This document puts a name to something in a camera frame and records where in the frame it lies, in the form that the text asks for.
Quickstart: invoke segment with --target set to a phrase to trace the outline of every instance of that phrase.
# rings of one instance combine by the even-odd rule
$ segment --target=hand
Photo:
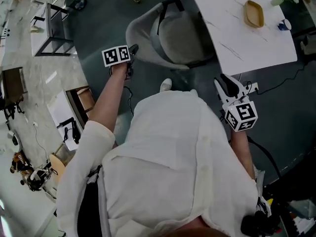
[[[127,70],[127,62],[119,63],[112,66],[112,75],[125,75]]]

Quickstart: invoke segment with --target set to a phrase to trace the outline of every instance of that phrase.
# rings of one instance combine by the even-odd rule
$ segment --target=white sneaker
[[[171,90],[171,86],[172,86],[172,80],[170,78],[167,78],[162,82],[159,92]]]
[[[197,92],[197,90],[191,89],[191,90],[190,90],[190,93],[193,94],[194,96],[197,96],[197,97],[198,97],[198,92]]]

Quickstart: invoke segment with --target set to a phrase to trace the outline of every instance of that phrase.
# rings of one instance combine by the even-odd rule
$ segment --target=power strip
[[[251,86],[250,85],[248,85],[248,86],[246,85],[246,86],[244,86],[244,88],[245,88],[245,91],[247,92],[247,94],[255,92],[256,89],[259,90],[259,86],[258,86],[257,82],[252,83]]]

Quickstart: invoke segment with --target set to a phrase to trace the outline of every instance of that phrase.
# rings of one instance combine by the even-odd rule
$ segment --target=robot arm
[[[218,96],[223,103],[225,120],[235,132],[250,129],[258,119],[253,101],[249,100],[243,85],[235,78],[221,74],[221,79],[227,86],[223,88],[218,79],[214,79],[214,85]]]

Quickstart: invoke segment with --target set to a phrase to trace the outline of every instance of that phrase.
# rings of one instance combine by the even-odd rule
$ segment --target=blue object
[[[283,19],[281,20],[277,27],[281,30],[281,31],[288,31],[292,29],[291,23],[290,21],[288,21],[287,19]]]

